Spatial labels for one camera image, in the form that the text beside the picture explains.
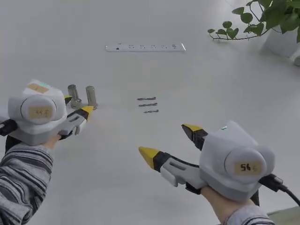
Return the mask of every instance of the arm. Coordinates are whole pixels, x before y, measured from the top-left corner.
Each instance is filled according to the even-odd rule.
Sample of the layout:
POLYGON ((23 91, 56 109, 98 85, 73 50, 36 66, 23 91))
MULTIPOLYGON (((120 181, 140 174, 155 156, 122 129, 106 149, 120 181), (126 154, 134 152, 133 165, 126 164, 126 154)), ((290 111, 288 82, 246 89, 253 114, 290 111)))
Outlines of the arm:
POLYGON ((267 214, 251 200, 235 202, 224 198, 210 187, 204 187, 201 194, 209 201, 224 225, 274 225, 267 214))
POLYGON ((38 210, 51 178, 53 148, 59 138, 39 146, 19 143, 6 152, 0 162, 0 224, 26 224, 38 210))

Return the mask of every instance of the power strip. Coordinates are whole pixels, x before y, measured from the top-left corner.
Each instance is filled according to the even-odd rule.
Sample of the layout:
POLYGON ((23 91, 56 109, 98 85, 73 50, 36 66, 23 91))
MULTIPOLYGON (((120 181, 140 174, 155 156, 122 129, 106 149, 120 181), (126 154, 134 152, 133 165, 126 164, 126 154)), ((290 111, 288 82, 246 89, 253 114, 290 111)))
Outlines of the power strip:
POLYGON ((168 45, 107 45, 108 52, 185 52, 186 48, 182 43, 168 45))

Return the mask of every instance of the striped sleeve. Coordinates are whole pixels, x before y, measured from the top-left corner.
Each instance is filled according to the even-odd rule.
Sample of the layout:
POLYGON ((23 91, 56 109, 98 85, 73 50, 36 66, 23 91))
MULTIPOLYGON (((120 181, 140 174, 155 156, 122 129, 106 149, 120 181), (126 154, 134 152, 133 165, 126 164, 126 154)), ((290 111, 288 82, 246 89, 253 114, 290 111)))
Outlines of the striped sleeve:
POLYGON ((275 225, 275 223, 256 205, 247 205, 235 211, 224 225, 275 225))
POLYGON ((0 162, 0 224, 23 225, 43 202, 53 166, 53 151, 18 144, 0 162))

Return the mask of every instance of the metal cylinder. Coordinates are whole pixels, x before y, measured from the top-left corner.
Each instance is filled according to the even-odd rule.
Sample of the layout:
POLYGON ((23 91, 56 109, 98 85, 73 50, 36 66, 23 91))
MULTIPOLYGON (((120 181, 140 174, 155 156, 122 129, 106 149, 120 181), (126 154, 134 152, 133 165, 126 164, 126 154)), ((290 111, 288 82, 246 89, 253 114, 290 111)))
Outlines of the metal cylinder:
POLYGON ((71 84, 67 87, 68 93, 70 96, 72 96, 71 99, 71 107, 73 109, 77 109, 76 108, 76 100, 78 99, 78 92, 77 92, 77 88, 75 84, 71 84))
POLYGON ((75 100, 75 107, 76 109, 81 109, 83 107, 83 103, 80 98, 75 100))
POLYGON ((87 86, 86 95, 88 97, 89 106, 93 106, 94 110, 98 108, 98 103, 96 101, 95 88, 93 86, 87 86))

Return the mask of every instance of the power cord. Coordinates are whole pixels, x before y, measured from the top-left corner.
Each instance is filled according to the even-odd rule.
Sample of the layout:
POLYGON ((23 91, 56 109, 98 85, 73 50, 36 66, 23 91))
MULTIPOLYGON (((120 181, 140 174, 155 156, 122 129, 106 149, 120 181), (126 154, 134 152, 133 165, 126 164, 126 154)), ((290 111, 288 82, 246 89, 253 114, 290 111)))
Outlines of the power cord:
POLYGON ((281 190, 282 192, 287 193, 300 206, 300 200, 287 188, 287 186, 283 185, 283 180, 278 176, 271 173, 270 175, 261 178, 259 183, 274 192, 281 190))

